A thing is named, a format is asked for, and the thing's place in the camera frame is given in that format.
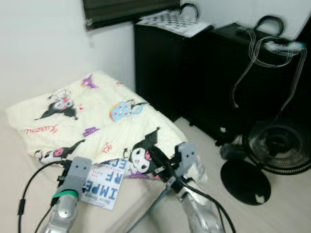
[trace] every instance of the white wall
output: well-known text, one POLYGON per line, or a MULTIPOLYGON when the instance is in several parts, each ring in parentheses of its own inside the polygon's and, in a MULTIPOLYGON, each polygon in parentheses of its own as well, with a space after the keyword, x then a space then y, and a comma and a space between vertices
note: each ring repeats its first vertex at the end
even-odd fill
POLYGON ((201 7, 202 19, 217 27, 238 21, 254 27, 264 15, 279 15, 286 20, 284 36, 294 39, 311 12, 310 0, 183 0, 201 7))
POLYGON ((82 0, 0 3, 0 109, 101 69, 134 90, 133 25, 84 31, 82 0))

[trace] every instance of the handle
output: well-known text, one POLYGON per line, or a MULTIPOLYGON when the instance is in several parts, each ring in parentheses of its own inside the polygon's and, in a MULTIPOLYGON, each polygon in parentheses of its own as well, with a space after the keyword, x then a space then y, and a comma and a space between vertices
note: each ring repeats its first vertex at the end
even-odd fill
POLYGON ((278 33, 276 35, 280 36, 283 32, 284 32, 284 29, 285 29, 285 22, 277 17, 277 16, 270 16, 270 15, 267 15, 267 16, 264 16, 262 17, 258 23, 256 24, 256 26, 254 27, 254 31, 257 30, 257 28, 259 26, 261 26, 265 21, 268 21, 268 20, 272 20, 272 21, 275 21, 278 23, 278 26, 279 26, 279 30, 278 30, 278 33))
POLYGON ((179 12, 179 14, 181 15, 181 13, 183 12, 183 9, 184 9, 185 7, 187 7, 187 6, 192 7, 192 8, 194 9, 195 14, 196 14, 195 20, 197 21, 197 20, 199 19, 199 17, 200 17, 200 11, 199 11, 199 8, 198 8, 195 4, 193 4, 193 3, 184 3, 184 4, 182 4, 182 5, 180 6, 180 12, 179 12))

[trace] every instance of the green band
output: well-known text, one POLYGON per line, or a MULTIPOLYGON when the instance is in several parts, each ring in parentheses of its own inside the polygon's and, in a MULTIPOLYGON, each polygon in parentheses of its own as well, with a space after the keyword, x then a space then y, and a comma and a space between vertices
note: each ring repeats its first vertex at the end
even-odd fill
POLYGON ((53 198, 59 198, 61 196, 64 196, 64 195, 71 195, 75 198, 79 198, 79 193, 76 192, 76 191, 73 191, 73 190, 66 190, 66 191, 63 191, 61 193, 56 193, 53 198))

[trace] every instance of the cable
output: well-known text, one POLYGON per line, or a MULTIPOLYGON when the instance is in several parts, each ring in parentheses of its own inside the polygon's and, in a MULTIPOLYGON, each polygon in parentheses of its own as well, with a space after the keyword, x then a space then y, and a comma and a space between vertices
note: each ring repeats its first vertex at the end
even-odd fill
POLYGON ((42 222, 43 222, 43 221, 44 221, 44 219, 47 217, 47 215, 48 215, 48 214, 49 214, 49 212, 51 211, 52 207, 53 207, 53 206, 50 206, 50 208, 48 209, 48 211, 45 213, 45 215, 44 215, 44 216, 42 217, 42 219, 40 220, 40 222, 39 222, 39 224, 38 224, 37 228, 35 229, 35 233, 37 233, 37 232, 38 232, 38 230, 39 230, 39 228, 40 228, 40 226, 41 226, 42 222))
POLYGON ((287 100, 284 102, 284 104, 282 105, 278 115, 276 116, 276 119, 283 112, 283 110, 286 108, 286 106, 292 101, 292 99, 293 99, 293 97, 294 97, 294 95, 296 93, 297 85, 298 85, 298 82, 299 82, 299 79, 300 79, 300 75, 301 75, 301 72, 302 72, 302 68, 304 66, 306 58, 307 58, 307 49, 304 48, 301 51, 301 56, 300 56, 300 60, 299 60, 299 63, 298 63, 298 68, 297 68, 296 73, 295 73, 295 78, 294 78, 294 80, 292 82, 291 94, 287 98, 287 100))
POLYGON ((304 48, 302 51, 295 51, 295 52, 293 50, 289 51, 289 52, 287 52, 287 51, 278 51, 278 50, 270 51, 270 52, 272 52, 274 54, 286 57, 286 61, 285 61, 285 63, 280 64, 280 65, 268 64, 268 63, 265 63, 265 62, 259 60, 259 58, 258 58, 261 44, 262 44, 263 40, 266 40, 266 39, 279 39, 279 37, 278 36, 274 36, 274 35, 266 36, 266 37, 258 40, 258 42, 255 45, 256 34, 255 34, 254 30, 249 29, 249 30, 247 30, 247 32, 248 32, 248 34, 250 36, 250 39, 251 39, 249 47, 248 47, 248 56, 249 56, 251 61, 248 64, 247 68, 242 73, 242 75, 240 76, 240 78, 233 85, 233 88, 232 88, 232 91, 231 91, 231 95, 232 95, 233 106, 235 108, 239 107, 238 104, 235 102, 235 99, 234 99, 235 91, 236 91, 239 83, 242 81, 242 79, 248 73, 248 71, 250 70, 250 68, 252 67, 253 64, 256 64, 256 65, 261 66, 261 67, 266 67, 266 68, 284 67, 284 66, 288 65, 292 61, 292 57, 294 57, 294 56, 298 55, 299 53, 301 53, 301 57, 300 57, 300 60, 299 60, 298 66, 297 66, 296 74, 295 74, 294 80, 292 82, 291 94, 288 97, 288 99, 284 102, 284 104, 282 105, 278 115, 276 116, 276 119, 277 119, 278 116, 281 114, 281 112, 284 110, 284 108, 288 105, 288 103, 292 100, 292 98, 295 95, 296 87, 297 87, 297 84, 298 84, 298 81, 299 81, 299 78, 300 78, 300 74, 301 74, 301 71, 302 71, 302 68, 303 68, 303 64, 304 64, 306 56, 307 56, 307 50, 306 50, 306 48, 304 48))
POLYGON ((219 215, 219 218, 220 218, 220 222, 221 222, 222 227, 223 227, 223 231, 225 233, 225 225, 224 225, 224 220, 223 220, 222 212, 220 212, 220 209, 219 209, 218 206, 216 206, 216 207, 217 207, 218 215, 219 215))
POLYGON ((141 216, 137 222, 126 232, 126 233, 130 233, 139 223, 140 221, 142 221, 142 219, 144 217, 146 217, 150 211, 156 206, 156 204, 158 204, 164 197, 166 194, 168 194, 170 191, 170 188, 169 187, 166 187, 161 193, 160 195, 158 196, 158 198, 152 203, 152 205, 149 207, 149 209, 144 213, 143 216, 141 216))
POLYGON ((19 201, 19 206, 18 206, 18 213, 17 215, 19 216, 18 217, 18 233, 21 233, 21 219, 22 219, 22 215, 24 214, 24 208, 25 208, 25 204, 26 204, 26 199, 25 199, 25 196, 26 196, 26 193, 27 193, 27 190, 28 190, 28 187, 31 183, 31 181, 33 181, 33 179, 35 178, 35 176, 40 172, 42 171, 43 169, 45 169, 46 167, 49 167, 53 164, 61 164, 63 166, 65 166, 67 163, 71 163, 70 160, 65 160, 65 161, 54 161, 54 162, 51 162, 51 163, 48 163, 48 164, 45 164, 43 165, 41 168, 39 168, 33 175, 32 177, 28 180, 26 186, 25 186, 25 189, 24 189, 24 192, 23 192, 23 196, 22 198, 20 199, 19 201))
POLYGON ((214 198, 212 198, 210 195, 201 192, 200 190, 195 189, 194 187, 186 184, 183 180, 181 180, 176 173, 173 171, 173 176, 176 178, 176 180, 178 182, 180 182, 184 187, 186 187, 187 189, 191 190, 192 192, 195 192, 199 195, 201 195, 202 197, 205 197, 206 199, 209 199, 210 201, 212 201, 213 203, 216 204, 216 207, 218 207, 224 214, 224 216, 226 217, 226 219, 228 220, 228 223, 230 225, 230 228, 232 230, 233 233, 236 233, 236 230, 234 228, 233 222, 231 221, 231 218, 229 217, 228 213, 226 212, 226 210, 224 209, 224 207, 214 198))

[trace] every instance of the paper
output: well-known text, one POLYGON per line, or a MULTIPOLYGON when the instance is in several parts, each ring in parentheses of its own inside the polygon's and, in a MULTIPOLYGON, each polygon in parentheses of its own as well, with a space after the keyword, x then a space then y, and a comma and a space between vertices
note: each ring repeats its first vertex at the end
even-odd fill
POLYGON ((162 11, 140 18, 138 25, 153 26, 172 33, 193 37, 211 24, 180 15, 178 11, 162 11))
POLYGON ((81 201, 113 210, 126 168, 125 159, 93 164, 81 201))

